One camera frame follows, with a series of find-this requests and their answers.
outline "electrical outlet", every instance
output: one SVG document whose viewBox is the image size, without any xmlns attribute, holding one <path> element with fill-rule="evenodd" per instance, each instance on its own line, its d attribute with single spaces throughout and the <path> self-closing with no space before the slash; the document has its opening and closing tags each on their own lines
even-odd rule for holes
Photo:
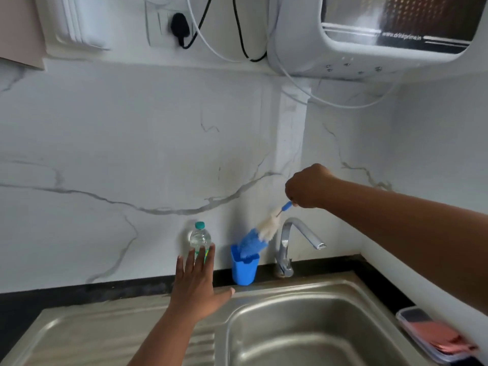
<svg viewBox="0 0 488 366">
<path fill-rule="evenodd" d="M 177 39 L 170 30 L 170 23 L 173 15 L 181 12 L 190 26 L 190 36 L 185 38 L 185 44 L 189 43 L 195 28 L 191 22 L 188 9 L 177 5 L 156 6 L 146 2 L 146 25 L 149 45 L 152 47 L 180 48 Z"/>
</svg>

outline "bottle label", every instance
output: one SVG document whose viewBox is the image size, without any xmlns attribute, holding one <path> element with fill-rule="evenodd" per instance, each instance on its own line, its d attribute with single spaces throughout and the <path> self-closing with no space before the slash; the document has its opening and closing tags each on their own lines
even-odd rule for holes
<svg viewBox="0 0 488 366">
<path fill-rule="evenodd" d="M 204 262 L 207 260 L 207 254 L 208 254 L 208 249 L 205 250 Z M 197 257 L 198 257 L 198 250 L 195 250 L 195 260 L 197 260 Z"/>
</svg>

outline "black cable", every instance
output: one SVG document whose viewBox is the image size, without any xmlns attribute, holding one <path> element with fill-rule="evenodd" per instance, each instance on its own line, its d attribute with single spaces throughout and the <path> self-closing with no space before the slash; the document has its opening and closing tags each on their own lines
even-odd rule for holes
<svg viewBox="0 0 488 366">
<path fill-rule="evenodd" d="M 241 41 L 242 52 L 244 53 L 245 57 L 249 59 L 249 55 L 247 55 L 246 48 L 244 47 L 244 41 L 242 40 L 241 22 L 239 22 L 239 15 L 237 14 L 236 0 L 232 0 L 232 5 L 234 5 L 234 15 L 236 17 L 237 29 L 239 30 L 239 39 Z M 252 61 L 253 63 L 257 63 L 258 61 L 263 60 L 267 55 L 268 53 L 265 52 L 265 54 L 259 59 L 251 59 L 250 61 Z"/>
<path fill-rule="evenodd" d="M 202 15 L 202 18 L 200 19 L 200 23 L 198 24 L 198 29 L 201 29 L 202 25 L 204 24 L 204 20 L 205 20 L 205 17 L 207 16 L 207 11 L 208 11 L 208 8 L 210 7 L 211 2 L 212 2 L 212 0 L 207 1 L 207 5 L 205 6 L 204 14 Z M 195 42 L 195 39 L 197 38 L 197 36 L 198 36 L 198 32 L 195 32 L 195 34 L 191 38 L 191 41 L 188 43 L 188 45 L 182 46 L 182 48 L 184 48 L 185 50 L 189 49 L 193 45 L 193 42 Z"/>
</svg>

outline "plastic water bottle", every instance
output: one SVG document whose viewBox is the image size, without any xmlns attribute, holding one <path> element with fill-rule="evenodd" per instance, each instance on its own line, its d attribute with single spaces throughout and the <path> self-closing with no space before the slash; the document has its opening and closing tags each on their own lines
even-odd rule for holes
<svg viewBox="0 0 488 366">
<path fill-rule="evenodd" d="M 212 243 L 210 233 L 205 230 L 205 222 L 199 221 L 195 223 L 195 229 L 190 235 L 190 248 L 195 249 L 195 259 L 198 257 L 198 253 L 201 246 L 205 247 L 205 259 Z"/>
</svg>

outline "hand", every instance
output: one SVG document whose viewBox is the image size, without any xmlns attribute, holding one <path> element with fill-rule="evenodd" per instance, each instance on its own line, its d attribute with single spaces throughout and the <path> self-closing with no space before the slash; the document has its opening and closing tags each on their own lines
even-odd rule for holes
<svg viewBox="0 0 488 366">
<path fill-rule="evenodd" d="M 212 286 L 215 245 L 212 244 L 205 259 L 202 246 L 195 261 L 195 250 L 191 249 L 183 270 L 183 257 L 176 261 L 176 277 L 168 311 L 184 316 L 192 323 L 211 315 L 235 293 L 234 288 L 215 294 Z"/>
<path fill-rule="evenodd" d="M 302 208 L 320 207 L 319 196 L 324 193 L 324 181 L 334 178 L 332 173 L 321 164 L 314 164 L 297 172 L 286 183 L 284 192 L 294 205 Z"/>
</svg>

